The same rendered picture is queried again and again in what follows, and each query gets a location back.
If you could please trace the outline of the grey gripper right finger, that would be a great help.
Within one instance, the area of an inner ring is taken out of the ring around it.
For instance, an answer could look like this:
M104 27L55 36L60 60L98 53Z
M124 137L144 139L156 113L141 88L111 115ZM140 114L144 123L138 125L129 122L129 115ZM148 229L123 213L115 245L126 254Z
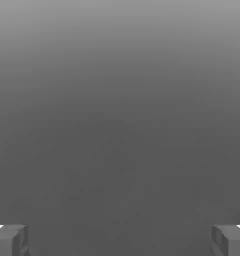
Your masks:
M211 227L213 256L240 256L240 224Z

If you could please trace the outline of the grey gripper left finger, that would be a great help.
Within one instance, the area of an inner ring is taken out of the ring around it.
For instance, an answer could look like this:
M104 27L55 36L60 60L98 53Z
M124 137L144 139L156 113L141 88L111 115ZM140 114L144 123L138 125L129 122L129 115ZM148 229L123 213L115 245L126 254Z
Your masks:
M30 256L27 225L0 224L0 256Z

